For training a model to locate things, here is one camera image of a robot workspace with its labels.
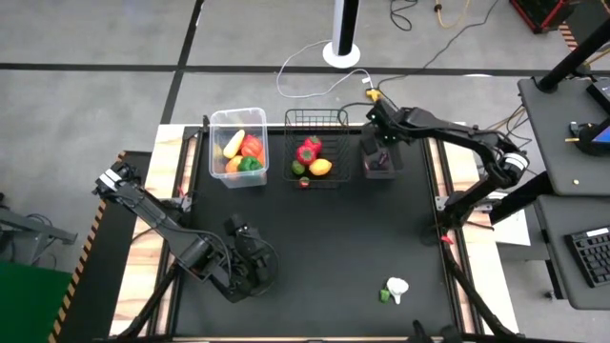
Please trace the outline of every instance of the wooden table edge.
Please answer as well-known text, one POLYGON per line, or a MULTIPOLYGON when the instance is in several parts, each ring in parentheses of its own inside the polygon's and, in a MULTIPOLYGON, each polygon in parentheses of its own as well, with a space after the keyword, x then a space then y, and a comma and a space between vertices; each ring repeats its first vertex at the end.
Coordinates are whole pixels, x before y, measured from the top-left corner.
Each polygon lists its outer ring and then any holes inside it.
MULTIPOLYGON (((154 142, 154 149, 152 151, 151 164, 149 167, 149 176, 147 177, 147 182, 145 185, 145 188, 153 195, 160 198, 171 197, 178 155, 182 144, 182 134, 184 128, 190 126, 199 125, 171 124, 159 126, 154 142)), ((435 176, 437 180, 438 189, 440 195, 443 195, 446 194, 446 189, 444 187, 442 170, 439 167, 440 159, 438 154, 438 148, 433 140, 429 140, 429 146, 431 155, 433 157, 433 163, 435 166, 435 176)), ((478 181, 478 173, 473 153, 471 151, 452 144, 445 144, 445 150, 447 151, 449 170, 452 174, 454 188, 458 191, 466 189, 472 184, 476 183, 478 181)), ((187 162, 187 166, 185 167, 185 173, 187 174, 187 177, 184 178, 185 180, 183 180, 183 185, 188 185, 192 162, 193 161, 191 159, 191 161, 187 162)), ((487 215, 474 214, 473 217, 471 217, 471 220, 474 220, 479 224, 490 225, 489 217, 487 215)), ((146 229, 146 225, 140 221, 139 223, 136 223, 134 235, 146 229)), ((513 311, 510 295, 508 293, 508 288, 506 286, 503 270, 501 267, 501 263, 499 262, 498 248, 494 240, 494 236, 492 235, 492 232, 488 232, 484 229, 477 228, 471 225, 465 226, 463 228, 463 231, 466 237, 466 250, 469 256, 471 271, 478 292, 488 304, 492 312, 500 319, 500 321, 510 330, 517 332, 517 320, 515 319, 515 314, 513 311)), ((150 293, 152 293, 153 291, 153 283, 145 283, 149 287, 147 290, 143 290, 144 286, 142 285, 142 282, 137 282, 137 293, 138 296, 142 298, 142 300, 133 301, 129 297, 131 292, 129 290, 124 290, 129 287, 129 285, 127 285, 126 283, 129 283, 130 278, 133 276, 133 274, 131 273, 135 272, 135 275, 138 275, 138 268, 145 269, 148 267, 149 271, 147 273, 149 275, 152 275, 153 277, 156 276, 156 269, 158 268, 158 258, 156 258, 157 266, 147 266, 146 263, 144 263, 143 261, 138 261, 138 258, 136 258, 138 250, 145 249, 138 248, 138 246, 149 245, 150 248, 150 245, 153 245, 156 246, 156 248, 160 251, 162 242, 160 236, 158 236, 155 232, 151 232, 147 234, 147 236, 149 237, 147 237, 146 239, 142 239, 141 241, 135 242, 132 245, 132 248, 130 249, 130 257, 128 258, 123 283, 121 284, 121 292, 117 301, 117 310, 114 314, 110 334, 118 334, 122 332, 125 328, 127 328, 132 318, 139 312, 141 306, 144 304, 150 293), (132 307, 132 311, 130 311, 129 313, 130 315, 125 315, 121 313, 121 302, 124 302, 125 305, 132 307)), ((452 247, 452 251, 454 252, 454 256, 459 263, 460 261, 458 250, 455 245, 452 247)), ((471 333, 474 331, 474 323, 470 314, 469 301, 466 298, 464 292, 461 290, 461 287, 457 287, 459 289, 459 303, 464 320, 464 328, 467 333, 471 333)), ((162 304, 161 307, 159 319, 165 319, 167 317, 167 300, 168 299, 166 297, 166 301, 164 304, 162 304)), ((160 325, 157 326, 157 328, 164 329, 164 320, 160 320, 159 324, 160 325)), ((486 325, 484 327, 485 332, 491 334, 489 328, 486 325)))

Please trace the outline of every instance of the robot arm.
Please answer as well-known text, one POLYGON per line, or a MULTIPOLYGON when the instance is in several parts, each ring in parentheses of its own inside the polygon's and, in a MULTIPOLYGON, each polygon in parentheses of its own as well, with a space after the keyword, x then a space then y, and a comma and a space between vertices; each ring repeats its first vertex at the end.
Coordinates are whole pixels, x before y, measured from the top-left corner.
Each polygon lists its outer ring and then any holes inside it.
POLYGON ((525 152, 505 134, 440 120, 420 108, 397 110, 381 98, 367 113, 367 118, 372 126, 364 131, 361 139, 367 174, 392 177, 402 166, 396 145, 400 141, 410 144, 415 139, 436 138, 473 150, 480 156, 487 174, 469 190, 455 192, 447 199, 439 216, 443 232, 461 228, 475 205, 490 192, 516 186, 529 165, 525 152))
POLYGON ((238 215, 225 223, 227 234, 234 238, 229 248, 212 232, 182 227, 183 209, 144 190, 127 164, 114 163, 95 183, 94 194, 144 220, 167 241, 180 267, 202 282, 210 279, 229 301, 257 295, 274 281, 277 261, 273 249, 238 215))

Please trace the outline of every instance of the white cable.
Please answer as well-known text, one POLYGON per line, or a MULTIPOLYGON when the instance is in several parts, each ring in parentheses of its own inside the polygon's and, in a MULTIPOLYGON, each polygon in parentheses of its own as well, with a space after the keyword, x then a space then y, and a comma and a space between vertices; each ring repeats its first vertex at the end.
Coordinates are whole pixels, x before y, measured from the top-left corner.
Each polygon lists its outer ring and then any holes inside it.
POLYGON ((369 74, 369 72, 367 72, 364 69, 356 69, 356 70, 351 71, 347 75, 341 77, 341 79, 336 81, 327 91, 324 91, 324 92, 312 93, 312 94, 306 94, 306 95, 287 95, 287 94, 284 94, 282 92, 282 90, 279 88, 279 78, 281 77, 282 72, 284 71, 284 68, 286 67, 288 62, 290 62, 290 60, 293 59, 293 57, 295 57, 298 54, 304 52, 305 50, 307 50, 309 48, 312 48, 312 47, 315 47, 315 46, 318 46, 320 44, 328 43, 330 41, 331 41, 330 39, 327 39, 327 40, 323 40, 323 41, 319 41, 317 43, 313 43, 313 44, 307 45, 303 49, 299 50, 297 53, 291 55, 290 57, 288 57, 288 59, 286 59, 286 62, 284 62, 284 64, 282 65, 282 68, 279 69, 279 72, 277 73, 277 78, 275 79, 275 86, 277 87, 277 92, 279 92, 279 94, 281 96, 287 97, 287 98, 292 98, 292 99, 306 99, 306 98, 310 98, 310 97, 326 95, 326 94, 330 93, 338 84, 343 82, 345 79, 350 77, 350 75, 352 75, 353 73, 355 73, 357 71, 364 72, 366 74, 366 76, 368 77, 368 79, 369 79, 368 82, 371 85, 371 88, 374 88, 374 86, 373 86, 373 79, 371 78, 371 75, 369 74))

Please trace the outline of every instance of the monitor screen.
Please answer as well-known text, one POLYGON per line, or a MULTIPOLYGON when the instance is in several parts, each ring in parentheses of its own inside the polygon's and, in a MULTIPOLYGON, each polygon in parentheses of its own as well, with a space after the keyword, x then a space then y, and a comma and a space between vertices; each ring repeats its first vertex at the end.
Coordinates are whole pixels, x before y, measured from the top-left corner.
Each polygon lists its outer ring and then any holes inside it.
POLYGON ((610 143, 610 127, 603 129, 600 134, 593 138, 594 142, 610 143))

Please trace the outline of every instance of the green mat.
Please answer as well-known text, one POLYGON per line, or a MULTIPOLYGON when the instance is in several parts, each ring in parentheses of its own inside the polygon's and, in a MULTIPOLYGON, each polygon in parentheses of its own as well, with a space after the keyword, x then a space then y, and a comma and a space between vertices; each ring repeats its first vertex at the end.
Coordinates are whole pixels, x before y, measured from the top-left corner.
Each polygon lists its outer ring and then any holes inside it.
POLYGON ((67 272, 0 262, 0 342, 47 342, 67 272))

